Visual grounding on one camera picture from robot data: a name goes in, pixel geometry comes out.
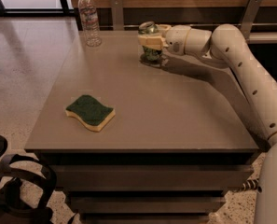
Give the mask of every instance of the bag strap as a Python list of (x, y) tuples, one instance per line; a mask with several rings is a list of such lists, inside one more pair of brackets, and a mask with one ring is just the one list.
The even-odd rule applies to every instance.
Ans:
[[(32, 161), (42, 165), (44, 168), (43, 176), (45, 178), (42, 177), (41, 175), (37, 175), (27, 170), (10, 167), (10, 164), (17, 161)], [(0, 181), (4, 176), (11, 176), (11, 177), (24, 179), (40, 187), (43, 190), (43, 194), (41, 196), (41, 199), (38, 203), (37, 208), (45, 208), (47, 206), (48, 200), (52, 195), (53, 190), (55, 190), (55, 187), (56, 187), (55, 172), (44, 162), (38, 161), (28, 156), (21, 156), (18, 154), (4, 156), (3, 159), (0, 160)]]

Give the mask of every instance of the gray table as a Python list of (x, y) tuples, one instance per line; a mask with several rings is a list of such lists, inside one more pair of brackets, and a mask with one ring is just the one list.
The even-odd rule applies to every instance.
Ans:
[[(142, 64), (136, 32), (102, 39), (76, 38), (25, 149), (52, 165), (89, 223), (205, 221), (265, 145), (234, 76), (188, 56)], [(82, 94), (116, 109), (100, 133), (65, 116)]]

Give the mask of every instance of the table top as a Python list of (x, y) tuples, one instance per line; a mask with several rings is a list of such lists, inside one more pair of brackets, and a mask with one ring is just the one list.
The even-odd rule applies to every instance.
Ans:
[[(228, 68), (168, 53), (161, 68), (152, 67), (140, 61), (137, 32), (105, 31), (101, 36), (98, 48), (87, 47), (81, 33), (75, 39), (25, 150), (257, 150), (247, 130), (254, 129), (256, 121)], [(116, 110), (99, 133), (65, 115), (65, 108), (82, 94)]]

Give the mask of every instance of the plastic water bottle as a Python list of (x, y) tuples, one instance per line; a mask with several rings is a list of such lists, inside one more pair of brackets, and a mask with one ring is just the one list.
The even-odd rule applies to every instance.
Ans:
[(79, 0), (78, 9), (80, 13), (82, 29), (85, 34), (86, 44), (90, 47), (100, 46), (99, 19), (97, 8), (93, 0)]

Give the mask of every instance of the sponge scrubber side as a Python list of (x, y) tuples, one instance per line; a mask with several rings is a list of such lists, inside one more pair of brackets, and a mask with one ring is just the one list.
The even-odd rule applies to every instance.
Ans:
[(111, 107), (102, 105), (90, 95), (82, 95), (66, 107), (65, 114), (80, 121), (94, 132), (99, 132), (116, 115)]

